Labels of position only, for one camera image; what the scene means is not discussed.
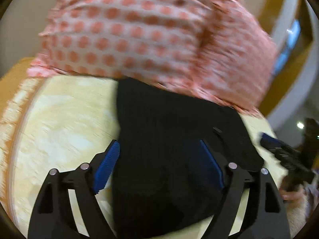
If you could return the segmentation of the person's right hand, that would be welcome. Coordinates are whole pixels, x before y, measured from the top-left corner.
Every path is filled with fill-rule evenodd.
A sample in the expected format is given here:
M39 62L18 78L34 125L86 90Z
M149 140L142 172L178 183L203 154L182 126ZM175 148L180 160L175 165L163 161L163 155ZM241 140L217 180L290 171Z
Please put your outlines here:
M287 211L291 238L295 237L304 227L318 204L317 193L310 186L299 186L297 192L279 190Z

